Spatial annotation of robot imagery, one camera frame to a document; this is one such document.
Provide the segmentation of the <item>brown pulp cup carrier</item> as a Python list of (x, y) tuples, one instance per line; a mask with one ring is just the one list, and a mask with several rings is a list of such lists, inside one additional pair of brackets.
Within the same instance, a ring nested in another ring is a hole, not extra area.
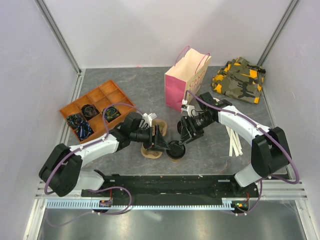
[[(164, 137), (167, 134), (167, 128), (168, 128), (167, 122), (162, 119), (155, 118), (152, 121), (152, 127), (155, 127), (156, 125), (159, 125), (159, 131), (161, 135)], [(158, 159), (163, 154), (162, 151), (145, 149), (143, 145), (141, 146), (140, 152), (143, 157), (148, 159)]]

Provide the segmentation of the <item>pink and cream paper bag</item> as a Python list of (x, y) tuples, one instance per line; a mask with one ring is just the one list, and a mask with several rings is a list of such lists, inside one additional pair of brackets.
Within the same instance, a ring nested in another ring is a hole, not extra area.
[(202, 54), (190, 46), (180, 52), (174, 65), (164, 74), (164, 96), (168, 107), (180, 113), (183, 99), (190, 103), (193, 96), (185, 96), (185, 93), (198, 92), (211, 58), (210, 53)]

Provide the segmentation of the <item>brown paper cup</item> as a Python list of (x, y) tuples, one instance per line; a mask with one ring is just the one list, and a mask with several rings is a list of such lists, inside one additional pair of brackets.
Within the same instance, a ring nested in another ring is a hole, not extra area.
[(176, 163), (176, 162), (179, 162), (182, 157), (174, 157), (174, 156), (168, 156), (169, 160)]

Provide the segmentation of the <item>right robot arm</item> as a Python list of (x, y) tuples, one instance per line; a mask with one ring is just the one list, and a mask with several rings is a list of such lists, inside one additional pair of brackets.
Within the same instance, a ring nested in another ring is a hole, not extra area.
[(204, 129), (213, 123), (228, 127), (251, 146), (250, 164), (234, 175), (229, 191), (235, 197), (242, 196), (247, 186), (270, 177), (291, 162), (291, 154), (285, 132), (280, 127), (270, 128), (241, 113), (227, 100), (216, 101), (209, 92), (196, 98), (201, 112), (193, 114), (194, 106), (186, 98), (181, 110), (187, 112), (177, 124), (179, 144), (188, 144), (204, 135)]

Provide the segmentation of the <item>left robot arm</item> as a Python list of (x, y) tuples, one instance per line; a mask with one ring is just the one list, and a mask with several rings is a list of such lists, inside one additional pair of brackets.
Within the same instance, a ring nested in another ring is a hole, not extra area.
[(68, 195), (73, 190), (92, 190), (99, 197), (106, 196), (110, 185), (101, 173), (82, 171), (83, 166), (108, 154), (116, 153), (131, 142), (142, 143), (146, 150), (164, 152), (170, 146), (161, 134), (159, 125), (152, 126), (148, 114), (130, 112), (123, 122), (107, 134), (85, 144), (55, 146), (39, 172), (45, 182), (45, 194)]

